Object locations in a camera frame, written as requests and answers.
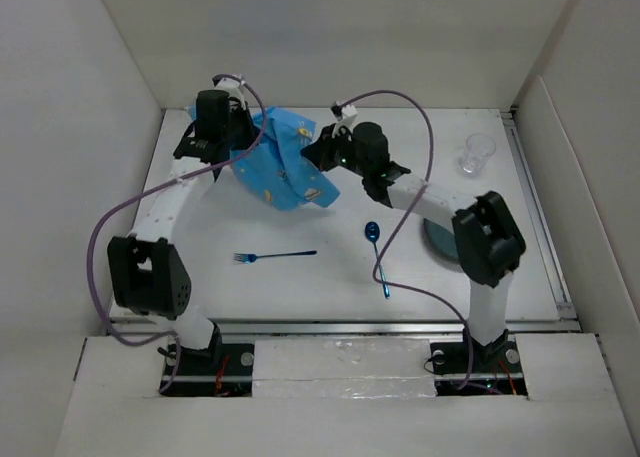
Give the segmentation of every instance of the blue spoon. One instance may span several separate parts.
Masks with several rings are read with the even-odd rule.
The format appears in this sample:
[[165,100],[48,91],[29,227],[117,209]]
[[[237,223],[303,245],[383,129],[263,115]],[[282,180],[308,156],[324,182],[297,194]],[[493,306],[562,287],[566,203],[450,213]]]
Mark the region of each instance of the blue spoon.
[[[378,260],[378,239],[380,238],[380,226],[378,226],[375,222],[369,222],[364,226],[364,236],[367,238],[369,242],[373,244],[373,250],[376,251],[376,260]],[[387,286],[387,279],[384,276],[384,272],[382,271],[382,265],[380,266],[380,280],[382,280],[382,288],[384,289],[384,296],[388,299],[391,297],[391,292],[389,291],[389,287]]]

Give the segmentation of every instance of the blue cloth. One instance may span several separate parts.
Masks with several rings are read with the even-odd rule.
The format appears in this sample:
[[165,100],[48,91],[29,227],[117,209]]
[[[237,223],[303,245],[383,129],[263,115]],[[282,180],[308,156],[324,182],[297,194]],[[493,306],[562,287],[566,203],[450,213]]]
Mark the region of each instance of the blue cloth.
[[[193,116],[195,109],[189,109]],[[262,113],[254,115],[257,127]],[[308,202],[329,207],[340,191],[300,155],[312,142],[316,123],[278,107],[267,109],[267,128],[258,146],[232,165],[236,178],[278,210],[293,210]],[[231,152],[232,157],[241,151]]]

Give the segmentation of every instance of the clear plastic cup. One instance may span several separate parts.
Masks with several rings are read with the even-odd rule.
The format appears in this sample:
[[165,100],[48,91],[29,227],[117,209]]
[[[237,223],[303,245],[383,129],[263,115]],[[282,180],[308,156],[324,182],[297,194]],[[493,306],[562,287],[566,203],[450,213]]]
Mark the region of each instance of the clear plastic cup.
[[460,158],[460,167],[469,175],[475,175],[482,170],[496,151],[496,143],[484,134],[473,134],[467,139],[467,145]]

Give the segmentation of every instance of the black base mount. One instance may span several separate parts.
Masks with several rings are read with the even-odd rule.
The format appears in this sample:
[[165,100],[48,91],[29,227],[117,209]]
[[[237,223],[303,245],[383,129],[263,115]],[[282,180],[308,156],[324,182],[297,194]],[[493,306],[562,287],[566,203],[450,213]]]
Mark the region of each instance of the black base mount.
[[[169,380],[174,366],[176,346],[158,352],[165,356],[160,387]],[[162,392],[171,397],[239,397],[251,393],[254,345],[223,343],[215,325],[209,347],[202,350],[181,348],[175,381]]]
[[[519,359],[509,359],[509,351],[517,352],[515,342],[508,339],[507,330],[489,345],[483,346],[472,339],[473,374],[502,373],[504,365],[510,373],[522,372]],[[469,364],[469,343],[466,333],[462,342],[433,342],[431,343],[431,358],[433,373],[439,376],[465,375]]]

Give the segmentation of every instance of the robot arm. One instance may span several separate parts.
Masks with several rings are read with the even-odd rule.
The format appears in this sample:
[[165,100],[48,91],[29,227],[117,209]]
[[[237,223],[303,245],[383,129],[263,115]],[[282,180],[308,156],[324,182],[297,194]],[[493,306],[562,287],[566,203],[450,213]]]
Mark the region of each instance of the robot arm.
[[412,212],[454,234],[460,265],[471,281],[469,331],[480,353],[492,354],[506,339],[509,285],[526,249],[504,200],[496,192],[472,197],[426,183],[391,161],[380,126],[363,122],[351,131],[355,108],[336,105],[332,111],[338,123],[325,127],[302,155],[320,170],[339,166],[356,173],[373,200],[394,209],[409,209],[425,188]]
[[247,149],[256,137],[238,82],[222,79],[196,99],[197,119],[182,136],[167,180],[151,210],[126,237],[111,239],[107,254],[115,300],[147,316],[160,328],[174,330],[191,354],[219,360],[220,332],[201,315],[191,298],[191,280],[175,247],[199,200],[220,171],[180,181],[190,172],[229,160],[231,150]]

